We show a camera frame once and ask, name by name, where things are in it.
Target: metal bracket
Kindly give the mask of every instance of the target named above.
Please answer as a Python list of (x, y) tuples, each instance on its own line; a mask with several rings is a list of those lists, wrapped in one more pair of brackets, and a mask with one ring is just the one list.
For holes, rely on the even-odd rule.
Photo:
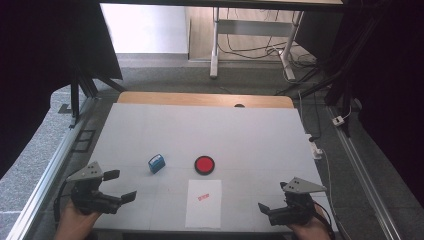
[(69, 176), (66, 179), (66, 181), (72, 182), (72, 181), (81, 181), (81, 180), (95, 179), (95, 178), (102, 178), (102, 177), (103, 177), (103, 171), (100, 168), (99, 163), (92, 162), (89, 165), (87, 165), (85, 168)]
[(324, 192), (327, 188), (312, 182), (308, 182), (298, 177), (294, 177), (287, 185), (283, 187), (284, 192), (292, 193), (313, 193)]

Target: black curtain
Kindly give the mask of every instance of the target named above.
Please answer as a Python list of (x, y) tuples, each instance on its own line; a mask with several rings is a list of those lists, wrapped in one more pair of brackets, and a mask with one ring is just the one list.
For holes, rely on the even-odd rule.
[(98, 3), (0, 1), (0, 177), (76, 74), (122, 79)]
[(352, 83), (363, 127), (422, 206), (423, 59), (424, 4), (394, 0), (358, 57)]

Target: white table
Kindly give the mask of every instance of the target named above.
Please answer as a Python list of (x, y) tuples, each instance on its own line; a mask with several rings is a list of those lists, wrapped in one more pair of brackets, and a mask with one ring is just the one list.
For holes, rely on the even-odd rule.
[[(162, 154), (153, 175), (147, 162)], [(211, 156), (215, 170), (201, 176), (194, 161)], [(113, 105), (90, 162), (121, 176), (100, 190), (120, 196), (137, 191), (116, 215), (102, 215), (95, 229), (119, 231), (285, 232), (258, 208), (286, 206), (279, 183), (293, 177), (321, 184), (296, 109)], [(221, 227), (186, 228), (188, 182), (221, 180)], [(325, 193), (312, 194), (330, 210)]]

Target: white wall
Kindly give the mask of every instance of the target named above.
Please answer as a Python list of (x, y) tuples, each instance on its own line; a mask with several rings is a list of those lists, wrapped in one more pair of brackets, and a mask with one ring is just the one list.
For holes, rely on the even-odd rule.
[(116, 53), (188, 53), (185, 7), (101, 4)]

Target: red marking on paper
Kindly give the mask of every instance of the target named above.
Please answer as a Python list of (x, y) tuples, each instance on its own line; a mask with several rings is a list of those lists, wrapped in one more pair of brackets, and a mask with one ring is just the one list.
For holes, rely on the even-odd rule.
[(202, 196), (198, 197), (197, 199), (199, 199), (199, 201), (202, 201), (202, 200), (205, 200), (208, 197), (209, 197), (209, 193), (206, 193), (205, 195), (202, 195)]

